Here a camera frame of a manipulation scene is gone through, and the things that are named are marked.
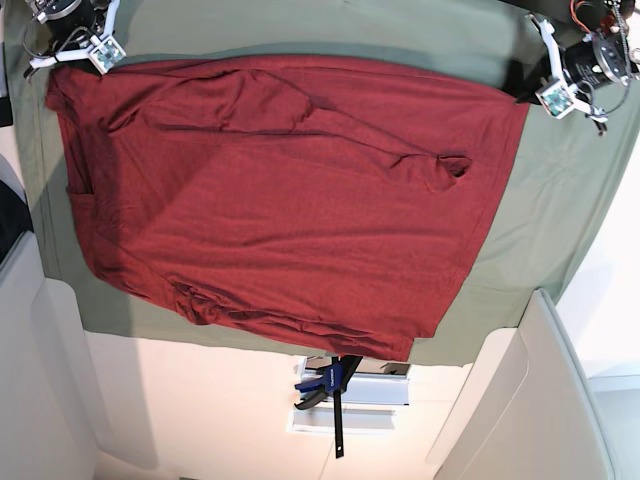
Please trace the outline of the white panel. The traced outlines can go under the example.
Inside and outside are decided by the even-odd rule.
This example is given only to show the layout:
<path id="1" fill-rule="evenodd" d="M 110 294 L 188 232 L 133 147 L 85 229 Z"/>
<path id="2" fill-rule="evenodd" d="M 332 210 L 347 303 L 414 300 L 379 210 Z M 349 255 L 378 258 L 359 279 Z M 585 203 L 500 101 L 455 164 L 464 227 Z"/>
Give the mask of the white panel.
<path id="1" fill-rule="evenodd" d="M 426 457 L 436 479 L 630 479 L 549 294 L 485 340 Z"/>
<path id="2" fill-rule="evenodd" d="M 91 479 L 108 429 L 75 293 L 25 232 L 1 265 L 1 476 Z"/>

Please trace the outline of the aluminium profile under table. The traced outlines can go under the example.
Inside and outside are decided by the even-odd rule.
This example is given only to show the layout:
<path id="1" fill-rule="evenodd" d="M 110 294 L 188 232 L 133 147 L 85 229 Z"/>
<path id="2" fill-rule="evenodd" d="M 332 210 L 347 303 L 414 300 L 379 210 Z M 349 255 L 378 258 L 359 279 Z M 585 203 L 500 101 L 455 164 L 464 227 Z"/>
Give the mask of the aluminium profile under table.
<path id="1" fill-rule="evenodd" d="M 407 363 L 362 360 L 341 395 L 344 432 L 382 435 L 393 431 L 397 414 L 410 404 L 410 370 Z M 287 430 L 331 435 L 334 430 L 333 399 L 326 398 L 308 410 L 294 407 Z"/>

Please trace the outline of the white panel right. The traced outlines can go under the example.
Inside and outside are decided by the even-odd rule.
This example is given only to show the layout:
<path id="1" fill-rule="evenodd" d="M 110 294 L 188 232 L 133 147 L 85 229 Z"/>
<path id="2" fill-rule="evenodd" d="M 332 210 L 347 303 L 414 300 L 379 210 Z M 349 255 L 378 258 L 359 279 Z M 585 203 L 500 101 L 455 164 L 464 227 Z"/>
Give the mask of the white panel right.
<path id="1" fill-rule="evenodd" d="M 485 340 L 426 457 L 436 479 L 630 479 L 549 294 Z"/>

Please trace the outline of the blue black bar clamp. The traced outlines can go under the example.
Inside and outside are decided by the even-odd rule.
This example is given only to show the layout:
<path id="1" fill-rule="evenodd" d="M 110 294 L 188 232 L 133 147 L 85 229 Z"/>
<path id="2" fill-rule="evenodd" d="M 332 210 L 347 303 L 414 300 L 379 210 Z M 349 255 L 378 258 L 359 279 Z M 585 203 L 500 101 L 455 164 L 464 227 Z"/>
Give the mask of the blue black bar clamp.
<path id="1" fill-rule="evenodd" d="M 347 391 L 348 384 L 362 360 L 362 356 L 334 356 L 329 365 L 320 368 L 317 378 L 294 386 L 295 390 L 301 394 L 300 401 L 294 404 L 296 410 L 310 410 L 324 400 L 332 399 L 336 459 L 344 457 L 342 395 Z"/>

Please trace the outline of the red long-sleeve T-shirt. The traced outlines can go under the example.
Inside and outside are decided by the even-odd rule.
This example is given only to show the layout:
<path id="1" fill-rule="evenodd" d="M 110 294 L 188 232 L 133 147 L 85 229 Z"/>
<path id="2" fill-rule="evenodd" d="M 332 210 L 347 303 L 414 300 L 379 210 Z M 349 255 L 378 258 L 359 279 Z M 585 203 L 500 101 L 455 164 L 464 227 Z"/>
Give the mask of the red long-sleeve T-shirt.
<path id="1" fill-rule="evenodd" d="M 468 277 L 528 113 L 318 55 L 64 66 L 45 103 L 99 279 L 196 325 L 395 361 Z"/>

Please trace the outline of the white panel left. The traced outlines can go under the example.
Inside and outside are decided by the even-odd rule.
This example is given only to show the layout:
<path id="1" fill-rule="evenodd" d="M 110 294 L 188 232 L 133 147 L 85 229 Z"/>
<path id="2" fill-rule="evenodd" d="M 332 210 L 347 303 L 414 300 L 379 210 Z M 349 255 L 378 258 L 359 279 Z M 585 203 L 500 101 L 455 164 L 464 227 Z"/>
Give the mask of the white panel left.
<path id="1" fill-rule="evenodd" d="M 1 476 L 91 479 L 108 429 L 75 293 L 25 232 L 1 265 Z"/>

